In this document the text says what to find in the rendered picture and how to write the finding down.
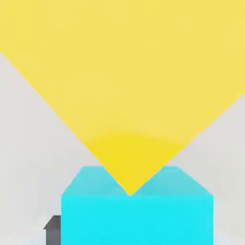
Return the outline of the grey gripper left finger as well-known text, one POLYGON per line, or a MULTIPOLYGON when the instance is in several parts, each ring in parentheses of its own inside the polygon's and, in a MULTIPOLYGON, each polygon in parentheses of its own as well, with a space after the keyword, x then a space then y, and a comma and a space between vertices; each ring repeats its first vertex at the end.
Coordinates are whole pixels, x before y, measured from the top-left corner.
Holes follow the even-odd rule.
POLYGON ((31 245, 61 245, 61 216, 53 215, 43 230, 34 235, 31 245))

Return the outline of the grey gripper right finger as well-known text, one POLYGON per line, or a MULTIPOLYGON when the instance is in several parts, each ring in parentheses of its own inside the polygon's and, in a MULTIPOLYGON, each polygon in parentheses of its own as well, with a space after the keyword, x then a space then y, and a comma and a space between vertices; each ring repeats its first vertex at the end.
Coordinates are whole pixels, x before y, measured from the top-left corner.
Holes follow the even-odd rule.
POLYGON ((237 245, 237 237, 217 235, 214 238, 214 245, 237 245))

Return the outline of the small cyan cube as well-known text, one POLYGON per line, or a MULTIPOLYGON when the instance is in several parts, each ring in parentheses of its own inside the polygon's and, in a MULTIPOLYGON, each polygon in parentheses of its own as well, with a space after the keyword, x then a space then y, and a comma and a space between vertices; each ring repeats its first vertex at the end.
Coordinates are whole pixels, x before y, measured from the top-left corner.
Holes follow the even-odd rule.
POLYGON ((213 245, 213 196, 175 166, 132 195, 83 167, 61 197, 61 245, 213 245))

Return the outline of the large yellow box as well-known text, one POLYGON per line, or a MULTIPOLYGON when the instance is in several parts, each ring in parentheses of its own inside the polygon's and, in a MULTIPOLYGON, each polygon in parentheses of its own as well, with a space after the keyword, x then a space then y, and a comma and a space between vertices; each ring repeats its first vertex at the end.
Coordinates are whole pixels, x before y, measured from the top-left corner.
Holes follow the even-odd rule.
POLYGON ((133 194, 245 94, 245 0, 0 0, 0 52, 133 194))

